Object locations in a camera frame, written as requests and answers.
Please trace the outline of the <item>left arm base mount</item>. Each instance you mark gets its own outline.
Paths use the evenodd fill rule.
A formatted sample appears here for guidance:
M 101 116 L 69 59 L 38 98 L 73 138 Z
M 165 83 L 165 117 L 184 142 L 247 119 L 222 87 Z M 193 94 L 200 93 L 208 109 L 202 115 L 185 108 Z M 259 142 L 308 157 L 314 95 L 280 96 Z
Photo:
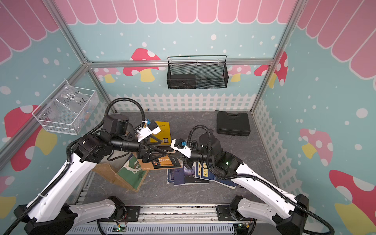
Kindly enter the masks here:
M 116 207 L 109 218 L 101 218 L 100 222 L 138 222 L 141 206 Z

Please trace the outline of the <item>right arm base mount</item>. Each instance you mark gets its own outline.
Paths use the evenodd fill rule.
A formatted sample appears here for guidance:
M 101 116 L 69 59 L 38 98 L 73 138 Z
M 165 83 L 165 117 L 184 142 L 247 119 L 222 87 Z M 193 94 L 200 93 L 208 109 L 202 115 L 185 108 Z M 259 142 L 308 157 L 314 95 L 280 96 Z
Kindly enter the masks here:
M 238 204 L 218 205 L 216 207 L 217 219 L 219 221 L 254 221 L 254 218 L 244 217 L 238 212 Z

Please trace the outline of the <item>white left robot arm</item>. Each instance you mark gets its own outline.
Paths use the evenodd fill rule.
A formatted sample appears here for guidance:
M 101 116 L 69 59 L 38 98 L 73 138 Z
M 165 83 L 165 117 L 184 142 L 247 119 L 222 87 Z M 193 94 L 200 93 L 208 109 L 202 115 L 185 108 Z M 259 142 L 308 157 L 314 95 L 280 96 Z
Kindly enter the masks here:
M 136 129 L 128 130 L 127 116 L 106 114 L 96 128 L 70 143 L 62 168 L 34 200 L 14 210 L 16 220 L 5 234 L 10 234 L 21 222 L 25 223 L 28 235 L 65 235 L 71 228 L 94 220 L 123 220 L 127 209 L 115 196 L 84 206 L 68 205 L 66 200 L 80 181 L 114 150 L 135 152 L 146 163 L 166 155 L 148 143 L 151 135 L 161 131 L 158 124 L 145 117 L 142 122 Z

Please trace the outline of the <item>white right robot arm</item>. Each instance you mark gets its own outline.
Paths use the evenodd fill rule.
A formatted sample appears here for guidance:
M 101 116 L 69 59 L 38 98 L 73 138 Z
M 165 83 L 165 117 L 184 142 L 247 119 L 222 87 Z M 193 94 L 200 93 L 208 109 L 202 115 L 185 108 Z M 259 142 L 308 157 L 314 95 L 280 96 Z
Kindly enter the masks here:
M 200 136 L 197 144 L 174 139 L 171 148 L 186 163 L 201 163 L 219 178 L 230 180 L 247 189 L 262 203 L 236 196 L 230 205 L 235 220 L 255 219 L 274 225 L 282 235 L 301 235 L 308 214 L 301 207 L 309 207 L 304 195 L 295 196 L 271 184 L 234 154 L 221 147 L 219 140 L 207 133 Z

